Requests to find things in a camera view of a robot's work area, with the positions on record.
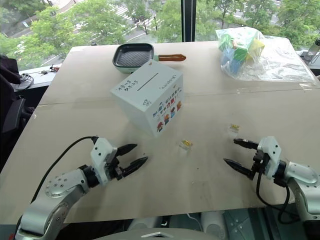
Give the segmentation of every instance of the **white cardboard box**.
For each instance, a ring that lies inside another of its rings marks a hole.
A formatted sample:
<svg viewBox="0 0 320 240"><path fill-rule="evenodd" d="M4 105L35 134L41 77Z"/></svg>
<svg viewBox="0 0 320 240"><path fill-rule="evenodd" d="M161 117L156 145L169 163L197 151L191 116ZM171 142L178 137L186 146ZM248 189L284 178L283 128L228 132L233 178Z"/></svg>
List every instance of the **white cardboard box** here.
<svg viewBox="0 0 320 240"><path fill-rule="evenodd" d="M111 90L117 103L139 128L158 136L184 99L183 74L150 60Z"/></svg>

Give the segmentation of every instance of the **desk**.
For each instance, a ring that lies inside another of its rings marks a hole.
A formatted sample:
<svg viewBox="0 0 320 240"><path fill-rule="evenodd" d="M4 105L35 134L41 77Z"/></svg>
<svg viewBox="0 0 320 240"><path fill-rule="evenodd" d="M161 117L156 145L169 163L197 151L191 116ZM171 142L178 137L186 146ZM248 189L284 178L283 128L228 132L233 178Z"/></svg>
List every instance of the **desk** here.
<svg viewBox="0 0 320 240"><path fill-rule="evenodd" d="M70 211L66 222L90 222L210 210L262 207L255 181L235 172L223 158L252 165L254 151L232 144L228 124L259 141L276 136L284 160L320 172L318 85L242 82L224 75L216 42L154 44L158 54L184 53L185 62L166 63L183 72L185 103L158 138L132 125L109 90L127 75L112 65L117 46L73 48L27 124L0 175L0 224L14 224L47 168L74 140L99 135L115 146L137 143L120 158L123 166L143 155L139 171L97 186ZM182 139L194 143L185 154ZM73 147L48 176L91 164L92 143ZM285 192L262 179L261 195L282 204Z"/></svg>

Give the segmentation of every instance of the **cartoon figures on box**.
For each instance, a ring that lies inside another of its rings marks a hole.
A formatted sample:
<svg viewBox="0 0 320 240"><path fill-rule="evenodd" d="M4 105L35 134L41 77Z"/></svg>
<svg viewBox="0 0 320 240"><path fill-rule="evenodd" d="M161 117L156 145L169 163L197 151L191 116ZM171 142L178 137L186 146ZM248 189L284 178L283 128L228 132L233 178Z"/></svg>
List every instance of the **cartoon figures on box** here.
<svg viewBox="0 0 320 240"><path fill-rule="evenodd" d="M169 122L169 114L166 114L164 116L164 125L167 125L168 122Z"/></svg>
<svg viewBox="0 0 320 240"><path fill-rule="evenodd" d="M158 124L158 126L156 127L157 128L157 132L161 132L161 130L162 130L162 128L163 128L163 123L162 123L162 121L161 122L159 122L159 124Z"/></svg>
<svg viewBox="0 0 320 240"><path fill-rule="evenodd" d="M171 109L171 118L173 118L174 115L176 114L176 113L175 113L175 109L176 109L175 107L173 107L173 108Z"/></svg>
<svg viewBox="0 0 320 240"><path fill-rule="evenodd" d="M178 102L178 104L176 105L176 111L179 111L179 109L181 108L181 101Z"/></svg>

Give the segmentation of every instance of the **plastic bag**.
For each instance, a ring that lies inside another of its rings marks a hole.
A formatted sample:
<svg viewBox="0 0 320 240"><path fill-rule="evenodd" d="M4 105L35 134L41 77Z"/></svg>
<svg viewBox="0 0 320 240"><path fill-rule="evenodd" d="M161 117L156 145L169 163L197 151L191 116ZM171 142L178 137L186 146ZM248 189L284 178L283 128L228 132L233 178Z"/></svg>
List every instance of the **plastic bag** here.
<svg viewBox="0 0 320 240"><path fill-rule="evenodd" d="M316 84L287 38L264 36L251 27L216 30L216 35L221 69L234 79Z"/></svg>

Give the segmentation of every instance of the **frying pan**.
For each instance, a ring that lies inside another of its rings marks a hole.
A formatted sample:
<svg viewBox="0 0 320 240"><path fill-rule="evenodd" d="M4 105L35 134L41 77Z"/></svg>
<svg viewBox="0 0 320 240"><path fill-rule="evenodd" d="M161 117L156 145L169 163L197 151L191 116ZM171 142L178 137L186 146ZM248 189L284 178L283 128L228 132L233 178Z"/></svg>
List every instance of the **frying pan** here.
<svg viewBox="0 0 320 240"><path fill-rule="evenodd" d="M129 74L150 59L156 61L180 62L186 59L182 54L155 55L154 47L148 43L127 43L120 45L114 54L113 65L122 73Z"/></svg>

